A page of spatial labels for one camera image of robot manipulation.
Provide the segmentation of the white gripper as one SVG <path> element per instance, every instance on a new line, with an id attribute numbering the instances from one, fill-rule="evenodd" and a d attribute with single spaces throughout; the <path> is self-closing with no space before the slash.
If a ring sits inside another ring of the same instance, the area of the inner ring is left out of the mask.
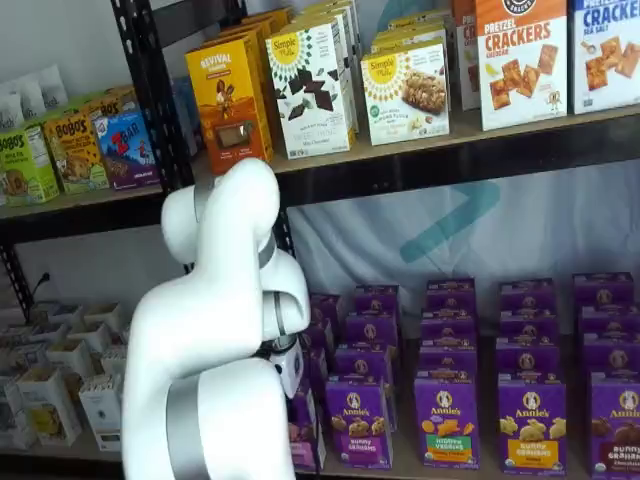
<path id="1" fill-rule="evenodd" d="M 304 370 L 303 352 L 299 341 L 274 341 L 271 363 L 280 376 L 286 397 L 292 399 Z"/>

